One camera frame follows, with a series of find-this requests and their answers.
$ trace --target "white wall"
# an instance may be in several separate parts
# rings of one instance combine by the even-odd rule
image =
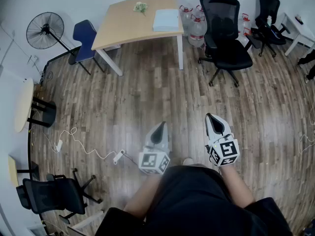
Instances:
[[[28,236],[26,227],[40,224],[38,215],[21,206],[15,187],[10,181],[8,155],[17,162],[18,169],[28,169],[28,123],[22,132],[14,131],[16,98],[23,82],[5,70],[0,75],[0,205],[15,236]],[[29,174],[19,174],[19,183]],[[0,223],[5,236],[8,230]]]
[[[80,43],[72,39],[73,27],[76,23],[89,19],[96,29],[106,13],[108,6],[122,0],[7,0],[5,6],[0,8],[3,19],[2,26],[12,35],[15,33],[15,40],[21,48],[30,56],[39,57],[38,68],[43,69],[47,60],[64,53],[65,50],[59,45],[46,49],[37,50],[31,47],[26,40],[26,28],[29,22],[38,14],[45,11],[52,11],[59,14],[65,25],[62,40],[70,47],[79,46]],[[196,6],[199,0],[186,0],[191,5]],[[240,0],[240,13],[245,12],[250,15],[254,22],[257,0]],[[312,9],[315,8],[315,0],[281,0],[278,18],[284,9],[293,10],[299,13],[306,24],[315,32],[315,17]]]

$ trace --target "round table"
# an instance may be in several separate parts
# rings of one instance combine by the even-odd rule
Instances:
[[[15,119],[14,119],[14,129],[16,132],[21,132],[25,126],[25,123],[38,124],[45,127],[50,127],[55,122],[56,118],[56,104],[51,102],[46,102],[40,100],[33,96],[34,92],[34,81],[32,78],[24,81],[21,93],[17,98],[16,110],[15,110]],[[37,102],[43,106],[40,107],[32,102]],[[43,112],[42,121],[34,120],[31,114],[31,108],[38,109]]]

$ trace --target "person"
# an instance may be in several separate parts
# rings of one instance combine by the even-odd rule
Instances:
[[[307,54],[305,58],[301,58],[298,61],[298,65],[306,64],[311,62],[315,59],[315,50],[312,50],[311,53]],[[305,83],[308,83],[310,80],[312,80],[315,77],[315,65],[310,69],[310,72],[305,75]]]
[[[220,172],[187,158],[149,175],[124,210],[109,208],[95,236],[292,235],[272,198],[255,201],[232,164]]]

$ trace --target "blue chair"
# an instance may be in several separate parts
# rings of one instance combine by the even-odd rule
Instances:
[[[95,37],[96,30],[89,20],[83,20],[82,22],[79,22],[74,26],[73,39],[82,43],[80,50],[75,58],[75,62],[80,63],[87,59],[93,59],[100,70],[104,72],[104,70],[100,67],[99,63],[94,58],[96,51],[91,50]],[[91,75],[84,66],[83,68],[89,75]]]

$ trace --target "white paper stack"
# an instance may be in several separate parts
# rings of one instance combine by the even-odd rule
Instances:
[[[178,31],[178,10],[157,10],[153,31]]]

